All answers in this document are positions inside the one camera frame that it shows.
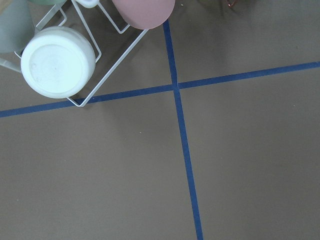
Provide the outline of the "grey green cup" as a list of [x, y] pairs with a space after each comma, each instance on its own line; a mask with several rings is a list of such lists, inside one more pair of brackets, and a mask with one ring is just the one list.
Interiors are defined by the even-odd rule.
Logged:
[[0, 2], [0, 52], [22, 50], [35, 35], [28, 2], [2, 0]]

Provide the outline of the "pink cup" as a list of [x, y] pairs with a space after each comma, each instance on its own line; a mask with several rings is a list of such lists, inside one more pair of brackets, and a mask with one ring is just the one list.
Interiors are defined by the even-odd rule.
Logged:
[[175, 0], [113, 0], [122, 18], [130, 26], [154, 29], [163, 24], [173, 12]]

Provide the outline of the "white cup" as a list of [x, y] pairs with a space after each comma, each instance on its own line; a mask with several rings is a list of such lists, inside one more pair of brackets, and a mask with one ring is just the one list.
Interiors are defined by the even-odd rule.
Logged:
[[52, 26], [31, 39], [20, 66], [34, 91], [63, 99], [77, 94], [87, 84], [95, 71], [96, 56], [90, 42], [78, 31]]

